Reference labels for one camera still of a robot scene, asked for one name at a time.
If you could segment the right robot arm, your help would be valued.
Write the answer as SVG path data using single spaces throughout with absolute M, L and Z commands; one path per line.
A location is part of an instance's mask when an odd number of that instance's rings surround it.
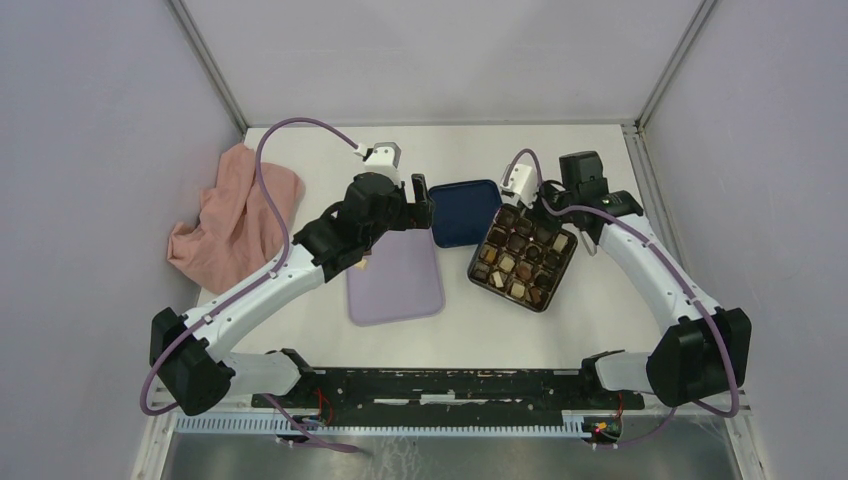
M 752 334 L 748 315 L 722 307 L 696 285 L 635 197 L 610 189 L 597 152 L 563 155 L 559 167 L 560 181 L 541 188 L 539 204 L 615 261 L 662 334 L 649 353 L 617 351 L 587 359 L 591 372 L 577 382 L 580 400 L 602 408 L 628 390 L 654 395 L 667 407 L 692 403 L 725 418 L 736 416 Z

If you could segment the blue chocolate box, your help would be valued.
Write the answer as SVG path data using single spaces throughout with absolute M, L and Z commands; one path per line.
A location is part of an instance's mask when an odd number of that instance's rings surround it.
M 534 313 L 548 309 L 578 246 L 577 236 L 502 205 L 467 269 L 472 284 Z

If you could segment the dark blue box lid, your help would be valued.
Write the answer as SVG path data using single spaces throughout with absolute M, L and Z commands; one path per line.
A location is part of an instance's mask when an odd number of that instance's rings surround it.
M 428 193 L 435 204 L 433 239 L 443 249 L 479 245 L 502 204 L 491 180 L 437 185 Z

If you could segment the lilac tray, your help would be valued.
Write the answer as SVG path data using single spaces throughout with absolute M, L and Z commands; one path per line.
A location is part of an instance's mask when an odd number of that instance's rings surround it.
M 429 230 L 386 233 L 345 277 L 348 316 L 360 327 L 430 317 L 445 306 Z

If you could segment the pink cloth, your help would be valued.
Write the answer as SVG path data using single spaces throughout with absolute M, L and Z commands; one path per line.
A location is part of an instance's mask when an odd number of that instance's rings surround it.
M 170 232 L 166 260 L 222 294 L 282 247 L 281 227 L 255 178 L 255 151 L 237 144 L 221 155 L 215 186 L 201 191 L 197 224 L 179 222 Z

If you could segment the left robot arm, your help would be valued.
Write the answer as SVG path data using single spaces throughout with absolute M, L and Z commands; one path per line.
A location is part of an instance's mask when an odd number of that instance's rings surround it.
M 354 177 L 343 200 L 297 232 L 265 266 L 212 301 L 183 314 L 166 307 L 151 321 L 151 371 L 140 396 L 151 416 L 150 386 L 159 379 L 187 416 L 230 396 L 271 394 L 290 407 L 306 405 L 314 381 L 285 351 L 243 354 L 234 347 L 291 301 L 359 263 L 389 231 L 427 229 L 435 204 L 424 175 L 411 177 L 415 200 L 379 173 Z

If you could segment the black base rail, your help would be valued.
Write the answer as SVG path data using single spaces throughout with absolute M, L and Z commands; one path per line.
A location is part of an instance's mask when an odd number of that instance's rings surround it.
M 275 402 L 332 427 L 557 426 L 565 412 L 642 410 L 579 370 L 315 368 Z

